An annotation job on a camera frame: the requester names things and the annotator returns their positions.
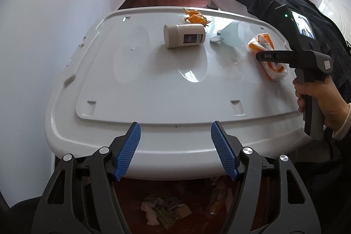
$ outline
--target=orange snack package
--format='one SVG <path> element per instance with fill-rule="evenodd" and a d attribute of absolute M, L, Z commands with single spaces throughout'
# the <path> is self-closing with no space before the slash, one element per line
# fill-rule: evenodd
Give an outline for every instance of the orange snack package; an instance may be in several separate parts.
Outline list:
<path fill-rule="evenodd" d="M 248 44 L 250 53 L 256 56 L 260 51 L 273 51 L 274 45 L 267 33 L 256 35 Z M 270 80 L 282 80 L 287 76 L 287 66 L 281 63 L 260 62 Z"/>

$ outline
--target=wooden floor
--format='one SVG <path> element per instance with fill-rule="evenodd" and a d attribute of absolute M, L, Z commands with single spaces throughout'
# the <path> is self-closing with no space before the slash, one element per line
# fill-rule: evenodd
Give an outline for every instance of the wooden floor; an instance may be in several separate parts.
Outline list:
<path fill-rule="evenodd" d="M 120 9 L 159 6 L 208 8 L 207 0 L 126 0 Z"/>

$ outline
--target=hand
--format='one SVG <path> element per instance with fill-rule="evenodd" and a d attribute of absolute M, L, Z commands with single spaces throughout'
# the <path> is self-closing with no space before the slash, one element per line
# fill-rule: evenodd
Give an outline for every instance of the hand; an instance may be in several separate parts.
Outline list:
<path fill-rule="evenodd" d="M 327 76 L 322 83 L 299 84 L 297 79 L 294 79 L 292 83 L 296 89 L 299 111 L 304 112 L 305 109 L 306 103 L 303 95 L 315 97 L 325 117 L 324 125 L 337 132 L 346 120 L 349 105 L 341 97 L 331 77 Z"/>

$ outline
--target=white bottle cap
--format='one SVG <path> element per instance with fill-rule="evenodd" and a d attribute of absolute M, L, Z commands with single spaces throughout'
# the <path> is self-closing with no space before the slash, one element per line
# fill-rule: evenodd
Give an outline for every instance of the white bottle cap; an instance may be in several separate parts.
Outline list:
<path fill-rule="evenodd" d="M 179 46 L 179 34 L 177 25 L 165 25 L 163 28 L 163 36 L 167 48 L 175 48 Z"/>

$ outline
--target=white jar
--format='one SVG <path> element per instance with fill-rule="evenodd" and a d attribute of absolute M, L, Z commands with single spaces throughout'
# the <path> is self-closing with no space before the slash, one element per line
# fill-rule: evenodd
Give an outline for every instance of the white jar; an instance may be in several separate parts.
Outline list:
<path fill-rule="evenodd" d="M 163 33 L 167 48 L 201 45 L 206 37 L 202 24 L 165 25 Z"/>

